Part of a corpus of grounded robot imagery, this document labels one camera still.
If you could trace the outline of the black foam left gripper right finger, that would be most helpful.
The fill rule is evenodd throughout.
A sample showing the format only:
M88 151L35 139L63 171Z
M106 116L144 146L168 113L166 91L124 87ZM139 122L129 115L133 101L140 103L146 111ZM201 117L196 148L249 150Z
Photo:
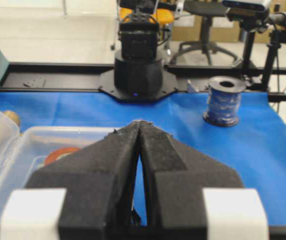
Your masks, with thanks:
M237 171L140 123L148 224L164 240L267 240L258 192Z

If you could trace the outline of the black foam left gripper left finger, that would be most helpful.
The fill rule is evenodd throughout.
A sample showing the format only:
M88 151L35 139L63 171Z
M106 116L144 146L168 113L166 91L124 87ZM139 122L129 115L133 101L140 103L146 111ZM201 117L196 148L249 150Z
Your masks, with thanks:
M140 123L36 170L11 193L0 240L107 240L130 225Z

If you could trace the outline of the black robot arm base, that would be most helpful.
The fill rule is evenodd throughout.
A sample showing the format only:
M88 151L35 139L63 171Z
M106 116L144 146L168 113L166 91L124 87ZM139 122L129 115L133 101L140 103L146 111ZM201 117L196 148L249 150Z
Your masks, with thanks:
M158 51L160 23L157 9L175 11L176 4L159 0L120 0L132 12L119 21L121 49L115 53L114 68L100 75L99 91L125 102L154 102L177 92L174 74L164 69Z

